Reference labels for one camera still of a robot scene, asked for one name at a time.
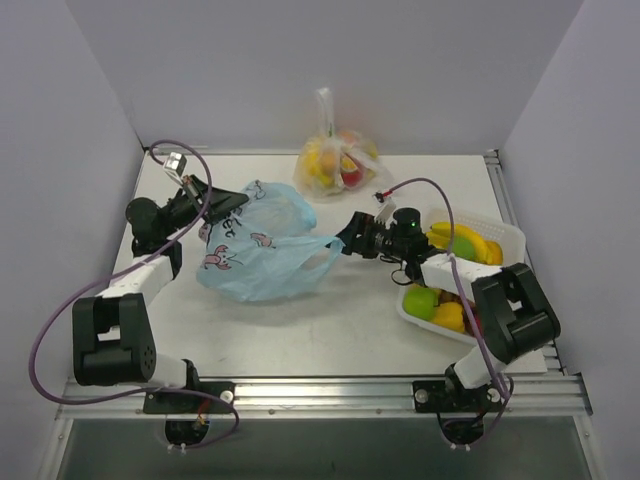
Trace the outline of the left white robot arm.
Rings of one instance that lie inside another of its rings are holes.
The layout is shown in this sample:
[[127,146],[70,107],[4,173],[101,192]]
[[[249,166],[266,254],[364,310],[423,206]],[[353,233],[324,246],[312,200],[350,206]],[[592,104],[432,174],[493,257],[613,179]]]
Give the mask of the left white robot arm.
[[182,245],[170,237],[197,220],[205,199],[210,200],[207,226],[249,201],[244,193],[210,188],[188,175],[164,206],[146,197],[127,205],[134,269],[72,307],[73,367],[79,384],[167,388],[166,398],[176,409],[199,405],[202,386],[195,366],[157,352],[147,307],[182,267]]

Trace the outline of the light blue plastic bag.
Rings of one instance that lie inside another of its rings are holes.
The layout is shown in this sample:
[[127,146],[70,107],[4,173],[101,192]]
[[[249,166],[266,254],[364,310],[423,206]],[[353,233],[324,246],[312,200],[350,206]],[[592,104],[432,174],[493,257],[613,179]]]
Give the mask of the light blue plastic bag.
[[206,250],[196,279],[239,302],[306,294],[319,285],[342,253],[334,235],[312,233],[312,206],[292,186],[255,180],[249,201],[218,224],[203,227]]

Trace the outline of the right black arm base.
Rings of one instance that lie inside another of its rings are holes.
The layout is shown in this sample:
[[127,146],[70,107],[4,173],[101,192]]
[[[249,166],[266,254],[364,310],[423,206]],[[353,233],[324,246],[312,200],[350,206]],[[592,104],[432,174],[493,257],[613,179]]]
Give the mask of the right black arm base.
[[493,386],[464,389],[442,377],[412,382],[414,411],[433,414],[440,433],[453,450],[470,451],[489,432],[485,418],[504,411],[505,401]]

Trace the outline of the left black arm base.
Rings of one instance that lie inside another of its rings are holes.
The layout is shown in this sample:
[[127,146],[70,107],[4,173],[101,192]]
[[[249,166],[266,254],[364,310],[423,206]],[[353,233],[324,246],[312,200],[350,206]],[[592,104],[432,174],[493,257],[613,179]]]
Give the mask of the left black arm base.
[[240,417],[234,406],[235,393],[232,381],[197,380],[183,389],[147,393],[142,412],[164,417],[162,433],[168,447],[186,454],[236,433]]

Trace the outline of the green fake apple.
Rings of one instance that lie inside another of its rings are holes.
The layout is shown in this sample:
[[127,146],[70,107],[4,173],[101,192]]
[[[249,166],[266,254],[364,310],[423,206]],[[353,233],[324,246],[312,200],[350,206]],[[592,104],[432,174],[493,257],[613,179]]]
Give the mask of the green fake apple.
[[431,321],[439,303],[439,292],[431,288],[413,286],[405,291],[402,308],[412,317]]

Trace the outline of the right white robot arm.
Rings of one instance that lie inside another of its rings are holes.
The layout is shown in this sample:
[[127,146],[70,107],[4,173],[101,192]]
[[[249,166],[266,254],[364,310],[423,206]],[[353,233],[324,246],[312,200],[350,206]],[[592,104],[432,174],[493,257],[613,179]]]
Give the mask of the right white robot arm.
[[415,208],[386,206],[355,213],[338,233],[345,255],[396,264],[397,311],[410,323],[473,349],[447,368],[446,402],[465,409],[479,388],[506,386],[501,376],[522,356],[555,340],[560,322],[524,263],[524,235],[463,212],[436,222]]

